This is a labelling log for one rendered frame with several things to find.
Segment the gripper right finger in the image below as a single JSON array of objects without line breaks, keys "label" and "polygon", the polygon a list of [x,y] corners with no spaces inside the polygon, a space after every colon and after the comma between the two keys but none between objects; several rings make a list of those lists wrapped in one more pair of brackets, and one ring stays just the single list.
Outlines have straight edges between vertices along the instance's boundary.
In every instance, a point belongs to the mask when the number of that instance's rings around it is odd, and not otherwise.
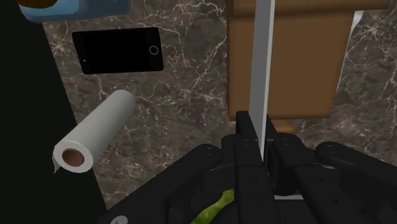
[{"label": "gripper right finger", "polygon": [[332,141],[312,150],[270,119],[265,138],[275,194],[299,193],[317,224],[397,224],[397,167]]}]

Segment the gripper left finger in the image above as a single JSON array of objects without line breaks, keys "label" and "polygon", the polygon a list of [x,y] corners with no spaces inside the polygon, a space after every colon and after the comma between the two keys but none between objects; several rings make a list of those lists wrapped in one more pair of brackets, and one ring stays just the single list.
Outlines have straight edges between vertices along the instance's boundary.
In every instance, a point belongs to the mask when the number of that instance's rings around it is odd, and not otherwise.
[{"label": "gripper left finger", "polygon": [[98,224],[190,224],[233,189],[236,224],[281,224],[258,138],[247,111],[217,148],[201,144],[105,212]]}]

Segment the grey strip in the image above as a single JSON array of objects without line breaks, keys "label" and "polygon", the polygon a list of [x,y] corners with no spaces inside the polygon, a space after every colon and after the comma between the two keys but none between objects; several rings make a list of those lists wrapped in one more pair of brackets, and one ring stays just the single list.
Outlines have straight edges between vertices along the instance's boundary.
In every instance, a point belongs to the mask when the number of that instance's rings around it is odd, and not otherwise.
[{"label": "grey strip", "polygon": [[258,136],[261,159],[265,154],[274,13],[275,0],[256,0],[249,115]]}]

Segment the green textured object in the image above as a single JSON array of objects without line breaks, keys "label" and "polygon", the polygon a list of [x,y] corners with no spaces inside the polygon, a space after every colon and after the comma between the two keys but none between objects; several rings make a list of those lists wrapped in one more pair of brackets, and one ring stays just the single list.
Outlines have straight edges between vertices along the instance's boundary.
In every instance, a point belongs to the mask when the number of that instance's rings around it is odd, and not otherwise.
[{"label": "green textured object", "polygon": [[205,208],[190,224],[210,224],[214,217],[229,203],[234,201],[234,190],[223,192],[221,198],[213,205]]}]

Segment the white paper towel roll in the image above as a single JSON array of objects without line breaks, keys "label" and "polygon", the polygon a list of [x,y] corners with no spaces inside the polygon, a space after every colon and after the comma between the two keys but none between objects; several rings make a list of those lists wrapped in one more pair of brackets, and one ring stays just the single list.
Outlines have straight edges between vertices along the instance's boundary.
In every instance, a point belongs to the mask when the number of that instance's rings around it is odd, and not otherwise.
[{"label": "white paper towel roll", "polygon": [[54,146],[54,171],[59,168],[74,173],[90,170],[135,105],[136,100],[130,92],[114,91]]}]

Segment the brown box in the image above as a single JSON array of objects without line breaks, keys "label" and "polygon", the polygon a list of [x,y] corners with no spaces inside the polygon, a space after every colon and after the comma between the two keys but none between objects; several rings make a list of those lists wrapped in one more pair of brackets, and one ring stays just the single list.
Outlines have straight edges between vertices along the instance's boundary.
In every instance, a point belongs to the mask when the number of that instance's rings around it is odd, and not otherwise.
[{"label": "brown box", "polygon": [[[255,2],[226,0],[228,114],[249,108]],[[328,118],[356,11],[389,0],[275,0],[268,114]]]}]

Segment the white thin sheet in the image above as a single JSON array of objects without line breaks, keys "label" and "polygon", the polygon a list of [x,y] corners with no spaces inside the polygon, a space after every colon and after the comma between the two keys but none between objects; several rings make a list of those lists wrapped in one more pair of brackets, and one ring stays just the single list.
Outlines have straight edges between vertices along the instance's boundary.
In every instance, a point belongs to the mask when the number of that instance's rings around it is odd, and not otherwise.
[{"label": "white thin sheet", "polygon": [[352,25],[351,25],[351,30],[350,30],[350,33],[349,33],[349,37],[347,39],[346,49],[345,49],[345,53],[344,53],[344,59],[343,59],[343,62],[342,62],[342,68],[341,68],[340,76],[339,76],[339,79],[338,79],[338,82],[337,82],[336,91],[339,90],[340,82],[342,80],[342,73],[343,73],[343,70],[344,70],[345,58],[347,57],[347,54],[348,54],[349,43],[350,43],[353,31],[354,31],[355,27],[359,24],[360,20],[362,19],[363,14],[364,14],[363,10],[354,12],[354,17],[353,17],[353,20],[352,20]]}]

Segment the black smartphone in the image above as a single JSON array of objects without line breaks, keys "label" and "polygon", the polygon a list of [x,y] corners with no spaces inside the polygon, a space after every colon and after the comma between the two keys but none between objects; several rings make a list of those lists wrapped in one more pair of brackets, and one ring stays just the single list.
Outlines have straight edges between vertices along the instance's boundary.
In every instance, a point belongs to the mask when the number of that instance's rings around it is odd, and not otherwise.
[{"label": "black smartphone", "polygon": [[84,74],[136,73],[164,69],[157,27],[73,32]]}]

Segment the blue container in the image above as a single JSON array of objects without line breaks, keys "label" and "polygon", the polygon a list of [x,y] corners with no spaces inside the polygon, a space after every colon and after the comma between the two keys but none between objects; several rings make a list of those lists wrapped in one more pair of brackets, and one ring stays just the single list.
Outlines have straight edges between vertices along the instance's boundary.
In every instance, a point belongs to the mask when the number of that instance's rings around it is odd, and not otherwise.
[{"label": "blue container", "polygon": [[19,7],[27,20],[43,23],[124,15],[130,9],[130,0],[58,0],[43,9]]}]

